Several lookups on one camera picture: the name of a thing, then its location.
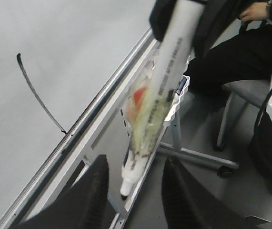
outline person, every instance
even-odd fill
[[[190,89],[205,95],[222,94],[222,85],[237,80],[270,79],[272,73],[272,1],[255,2],[239,16],[242,24],[268,20],[212,48],[204,58],[190,61],[184,75]]]
[[[267,24],[245,31],[212,48],[204,58],[190,61],[184,73],[191,77],[190,89],[207,96],[224,95],[222,85],[237,80],[270,80],[272,73],[272,0],[255,2],[240,15],[242,24]],[[249,155],[272,187],[272,120],[263,112],[254,129]]]

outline person's hand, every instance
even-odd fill
[[[266,2],[255,2],[247,9],[245,9],[239,16],[242,23],[244,24],[247,21],[263,21],[268,17],[266,10]]]

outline chair leg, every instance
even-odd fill
[[[227,100],[224,112],[223,112],[222,123],[221,123],[220,131],[219,131],[219,134],[218,134],[217,142],[216,142],[216,148],[219,151],[222,151],[223,148],[224,148],[223,137],[224,137],[224,134],[225,134],[226,125],[227,125],[227,121],[228,121],[229,108],[230,108],[230,105],[231,105],[231,102],[232,102],[234,96],[235,96],[235,93],[231,92],[231,94],[230,94],[230,96],[229,96],[229,98]]]

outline black marker line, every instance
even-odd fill
[[[25,77],[28,86],[30,87],[32,93],[34,94],[35,98],[37,99],[37,101],[40,103],[40,105],[42,106],[42,108],[45,110],[45,112],[47,113],[47,115],[49,115],[49,117],[52,119],[52,121],[58,126],[58,128],[64,133],[67,134],[67,132],[64,130],[64,128],[58,123],[58,121],[56,121],[56,119],[53,117],[53,115],[50,113],[50,111],[47,109],[47,107],[45,106],[45,104],[42,102],[42,100],[40,99],[39,95],[37,94],[36,90],[34,89],[30,79],[28,78],[28,75],[26,73],[25,68],[23,67],[23,64],[21,62],[21,58],[20,58],[20,53],[17,54],[17,62],[20,66],[20,69],[22,71],[23,76]]]

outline gray floor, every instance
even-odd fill
[[[233,209],[241,217],[249,215],[272,221],[272,193],[264,179],[254,169],[247,154],[247,146],[253,133],[258,109],[246,105],[240,119],[227,135],[227,146],[223,152],[213,150],[220,126],[223,108],[213,108],[223,101],[207,100],[189,93],[181,109],[181,134],[184,148],[235,160],[240,169],[234,176],[221,179],[216,171],[181,159],[186,168],[218,199]],[[235,100],[234,107],[243,107],[242,100]],[[170,129],[163,138],[171,142]],[[126,222],[126,229],[166,229],[166,219],[161,202],[161,178],[166,155],[158,153],[134,208]]]

